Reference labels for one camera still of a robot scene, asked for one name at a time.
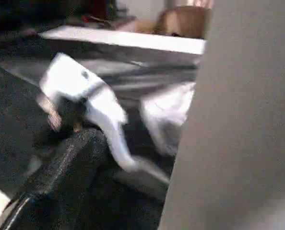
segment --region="black leather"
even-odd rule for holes
[[[64,140],[5,208],[0,230],[74,229],[105,148],[104,135],[95,129]]]

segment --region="white wall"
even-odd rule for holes
[[[117,0],[119,2],[127,5],[130,15],[152,21],[156,21],[166,7],[166,0]]]

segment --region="floor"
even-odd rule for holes
[[[152,63],[192,63],[195,58],[189,54],[120,46],[100,45],[96,51],[93,48],[90,44],[31,38],[0,52],[0,189],[9,197],[41,165],[39,156],[55,146],[54,143],[39,144],[48,125],[35,98],[39,92],[36,85],[57,52],[72,56],[98,74],[137,68],[126,63],[129,59]],[[174,77],[192,79],[193,74],[193,71],[179,71]],[[145,76],[146,80],[142,78],[140,82],[137,78],[110,82],[133,118],[134,122],[125,129],[127,139],[134,147],[148,145],[151,140],[137,138],[138,134],[144,134],[146,130],[137,119],[137,101],[130,99],[133,95],[140,97],[151,92],[171,75],[154,75],[152,79],[156,79],[156,84],[153,81],[149,85],[145,83],[150,76]],[[28,78],[35,85],[16,76]],[[170,164],[166,167],[168,172],[171,172],[172,166]],[[82,225],[78,229],[152,230],[157,228],[163,208],[161,202],[101,176],[91,188],[85,204],[80,220]]]

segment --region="red object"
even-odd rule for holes
[[[82,5],[84,13],[99,19],[107,19],[107,0],[83,0]]]

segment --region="gray surface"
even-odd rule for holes
[[[285,230],[285,3],[215,1],[160,230]]]
[[[0,65],[14,74],[19,74],[38,82],[47,69],[50,60],[56,52],[64,52],[78,59],[86,67],[95,72],[119,72],[136,68],[129,64],[107,61],[107,53],[94,53],[90,44],[73,44],[62,41],[52,41],[49,45],[43,41],[27,40],[7,50],[0,51]],[[192,62],[192,55],[176,54],[155,50],[139,50],[137,48],[111,47],[104,45],[109,54],[124,53],[125,57],[137,61],[151,62]],[[152,76],[161,79],[171,73]],[[193,77],[193,72],[177,72],[177,77]],[[117,81],[115,86],[124,86]],[[146,93],[140,85],[137,89],[137,79],[121,88],[120,92],[136,88],[134,95]],[[48,134],[45,114],[36,105],[38,88],[0,69],[0,189],[12,197],[27,177],[42,163],[46,156],[56,146],[58,140]],[[137,101],[123,100],[129,107]],[[155,157],[168,172],[172,170],[172,161],[159,159],[150,147],[150,140],[145,138],[145,132],[139,122],[136,123],[137,110],[128,110],[130,120],[134,122],[125,126],[128,143],[133,152],[141,152],[145,156]],[[135,192],[126,186],[109,180],[100,175],[90,189],[88,199],[82,210],[81,226],[78,229],[150,229],[158,226],[163,204],[154,199]]]

